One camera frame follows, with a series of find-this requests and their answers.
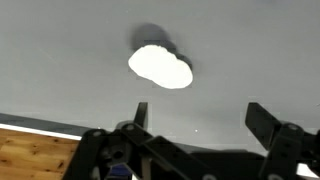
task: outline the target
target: wooden wall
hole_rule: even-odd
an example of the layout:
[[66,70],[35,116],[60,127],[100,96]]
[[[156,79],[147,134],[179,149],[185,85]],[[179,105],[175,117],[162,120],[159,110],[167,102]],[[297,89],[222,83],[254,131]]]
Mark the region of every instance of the wooden wall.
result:
[[0,129],[0,180],[60,180],[78,141]]

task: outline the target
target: bolt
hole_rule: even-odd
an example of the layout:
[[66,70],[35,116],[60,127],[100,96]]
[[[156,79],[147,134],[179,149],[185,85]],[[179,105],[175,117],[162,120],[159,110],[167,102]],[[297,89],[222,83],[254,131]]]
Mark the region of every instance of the bolt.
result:
[[289,124],[288,126],[291,130],[297,130],[298,127],[296,125],[293,125],[293,124]]
[[277,174],[270,174],[268,180],[283,180],[283,178]]
[[132,131],[132,130],[134,130],[134,125],[129,124],[126,129],[127,129],[128,131]]
[[93,136],[98,137],[101,135],[101,131],[96,131],[93,133]]
[[217,180],[217,178],[212,174],[206,174],[202,177],[202,180]]

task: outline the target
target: black machine part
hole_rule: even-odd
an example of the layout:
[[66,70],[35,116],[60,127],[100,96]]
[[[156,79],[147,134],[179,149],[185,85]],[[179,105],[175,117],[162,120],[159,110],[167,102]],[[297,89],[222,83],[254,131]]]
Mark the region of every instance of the black machine part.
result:
[[146,131],[147,103],[139,103],[135,119],[113,132],[87,131],[63,180],[130,179],[110,177],[112,167],[125,165],[143,180],[299,180],[298,163],[320,172],[320,135],[293,123],[280,122],[257,103],[249,103],[246,126],[268,150],[266,157],[247,151],[187,153],[164,137]]

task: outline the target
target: wooden panel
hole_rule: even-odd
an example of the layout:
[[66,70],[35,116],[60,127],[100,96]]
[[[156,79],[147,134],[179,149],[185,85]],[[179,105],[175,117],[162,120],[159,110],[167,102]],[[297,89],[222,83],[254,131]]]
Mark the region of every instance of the wooden panel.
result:
[[0,180],[60,180],[78,141],[0,129]]

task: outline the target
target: screw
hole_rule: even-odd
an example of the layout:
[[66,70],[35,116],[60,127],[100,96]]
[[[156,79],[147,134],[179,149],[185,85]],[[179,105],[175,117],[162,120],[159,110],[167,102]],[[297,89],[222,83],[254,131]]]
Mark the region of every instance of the screw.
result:
[[132,131],[132,130],[134,130],[134,125],[129,124],[126,129],[127,129],[128,131]]
[[277,174],[270,174],[268,180],[283,180],[283,178]]
[[217,178],[214,175],[206,174],[202,177],[202,180],[217,180]]
[[98,137],[98,136],[100,136],[100,135],[101,135],[101,132],[100,132],[100,131],[96,131],[96,132],[93,133],[93,136],[95,136],[95,137]]
[[288,126],[290,129],[292,129],[292,130],[297,130],[298,129],[298,127],[296,126],[296,125],[293,125],[293,124],[289,124],[289,126]]

